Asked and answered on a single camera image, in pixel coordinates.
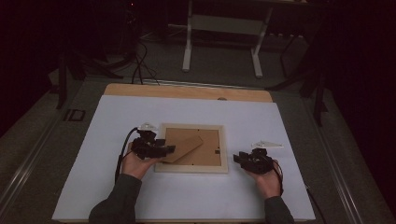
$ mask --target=cable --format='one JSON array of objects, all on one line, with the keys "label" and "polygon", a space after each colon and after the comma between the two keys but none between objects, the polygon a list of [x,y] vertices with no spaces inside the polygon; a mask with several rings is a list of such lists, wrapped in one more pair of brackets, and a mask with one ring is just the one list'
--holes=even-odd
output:
[{"label": "cable", "polygon": [[127,152],[123,157],[122,157],[122,160],[124,160],[125,159],[125,157],[127,157],[129,154],[131,154],[132,153],[132,151],[129,151],[129,152]]},{"label": "cable", "polygon": [[273,161],[274,163],[276,163],[277,167],[279,167],[279,171],[274,167],[274,171],[277,175],[277,178],[279,179],[279,184],[280,184],[280,195],[282,195],[283,193],[283,172],[282,172],[282,167],[280,167],[279,163],[277,161]]},{"label": "cable", "polygon": [[311,197],[312,201],[314,202],[315,206],[317,207],[317,209],[318,209],[318,211],[320,213],[320,216],[321,216],[321,218],[323,220],[323,224],[327,224],[326,219],[324,218],[323,213],[320,210],[317,201],[315,200],[314,196],[312,195],[311,191],[309,190],[309,187],[307,185],[305,185],[305,187],[306,187],[306,192],[308,192],[309,197]]},{"label": "cable", "polygon": [[146,45],[142,44],[140,41],[137,42],[138,44],[142,45],[145,48],[145,54],[143,55],[143,57],[141,58],[141,61],[139,62],[138,57],[136,57],[136,61],[137,61],[137,67],[134,70],[134,73],[132,75],[132,84],[134,84],[134,77],[136,76],[136,72],[139,71],[139,77],[140,77],[140,82],[141,84],[143,84],[143,80],[141,77],[141,70],[140,70],[140,65],[141,63],[145,60],[146,55],[148,54],[148,48],[146,47]]},{"label": "cable", "polygon": [[117,182],[117,179],[119,178],[119,175],[120,175],[120,168],[121,168],[121,164],[122,164],[122,160],[123,160],[123,158],[124,158],[124,151],[125,151],[125,146],[126,146],[126,144],[128,143],[128,140],[129,140],[129,137],[131,136],[131,134],[133,133],[133,132],[135,132],[135,131],[137,131],[137,128],[133,128],[129,133],[128,133],[128,135],[126,135],[126,138],[125,138],[125,141],[124,141],[124,144],[123,144],[123,146],[122,146],[122,151],[121,151],[121,154],[119,155],[119,160],[117,161],[117,168],[116,168],[116,173],[115,173],[115,181]]},{"label": "cable", "polygon": [[160,82],[158,82],[158,79],[156,78],[157,72],[156,72],[154,69],[149,68],[144,62],[142,62],[142,64],[143,64],[143,66],[146,68],[146,70],[148,71],[148,73],[149,73],[149,75],[150,75],[150,77],[142,77],[142,78],[152,78],[152,79],[154,79],[154,80],[157,82],[157,84],[160,86]]}]

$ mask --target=wooden board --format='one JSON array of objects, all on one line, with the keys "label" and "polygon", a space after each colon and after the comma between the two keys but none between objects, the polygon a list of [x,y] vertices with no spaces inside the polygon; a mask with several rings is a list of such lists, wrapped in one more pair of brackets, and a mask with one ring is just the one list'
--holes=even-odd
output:
[{"label": "wooden board", "polygon": [[[179,154],[173,162],[157,163],[156,172],[177,173],[227,173],[227,151],[224,141],[223,126],[199,124],[164,123],[160,129],[160,138],[166,139],[166,145],[182,143],[187,152]],[[202,144],[197,146],[192,140],[195,137],[202,139]]]},{"label": "wooden board", "polygon": [[272,103],[268,91],[252,91],[226,88],[150,86],[132,84],[109,84],[104,95],[147,96],[183,99],[226,99],[231,101]]}]

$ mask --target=dark background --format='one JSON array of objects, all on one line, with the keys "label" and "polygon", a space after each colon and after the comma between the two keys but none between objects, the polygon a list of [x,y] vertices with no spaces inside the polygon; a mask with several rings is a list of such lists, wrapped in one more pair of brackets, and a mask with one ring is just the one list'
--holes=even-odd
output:
[{"label": "dark background", "polygon": [[[74,40],[78,48],[97,58],[104,57],[108,43],[103,33],[98,37],[103,29],[97,26],[89,1],[0,4],[1,136],[50,89],[47,74],[57,68],[65,39]],[[311,60],[326,75],[326,87],[396,215],[396,4],[393,0],[335,4],[337,9],[311,44],[315,55]],[[142,6],[141,18],[161,33],[168,22],[185,23],[186,9],[187,1],[150,0]]]}]

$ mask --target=white table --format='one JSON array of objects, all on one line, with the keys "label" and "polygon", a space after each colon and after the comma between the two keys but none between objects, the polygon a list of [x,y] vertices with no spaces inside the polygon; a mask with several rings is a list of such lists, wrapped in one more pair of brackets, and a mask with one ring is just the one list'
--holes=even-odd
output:
[{"label": "white table", "polygon": [[[149,89],[171,90],[170,87]],[[189,95],[188,90],[205,92],[205,88],[177,90],[186,92],[186,95]],[[267,94],[264,91],[250,93],[257,93],[252,94],[252,97]],[[108,93],[99,102],[53,219],[62,222],[87,221],[91,209],[105,199],[114,186],[114,172],[126,134],[146,121],[158,127],[163,122],[223,125],[229,173],[171,174],[148,170],[135,206],[136,221],[263,220],[263,200],[253,179],[245,174],[239,164],[233,162],[233,154],[240,150],[249,152],[250,144],[260,140],[284,146],[268,149],[268,153],[279,160],[282,166],[285,190],[282,197],[294,218],[315,219],[276,104]]]}]

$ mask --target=metal stand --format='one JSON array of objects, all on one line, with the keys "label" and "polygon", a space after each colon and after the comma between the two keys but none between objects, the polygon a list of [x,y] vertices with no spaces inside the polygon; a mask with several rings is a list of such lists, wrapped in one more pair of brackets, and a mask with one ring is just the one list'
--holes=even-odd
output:
[{"label": "metal stand", "polygon": [[257,35],[256,46],[251,49],[251,57],[254,66],[254,73],[257,78],[262,77],[262,67],[260,65],[259,51],[268,27],[273,9],[269,7],[265,14],[264,21],[241,20],[233,18],[213,17],[206,15],[195,15],[192,13],[192,0],[189,1],[189,15],[187,18],[187,43],[184,50],[183,72],[190,71],[191,63],[191,31],[192,29],[207,30],[216,32],[226,32],[243,35]]}]

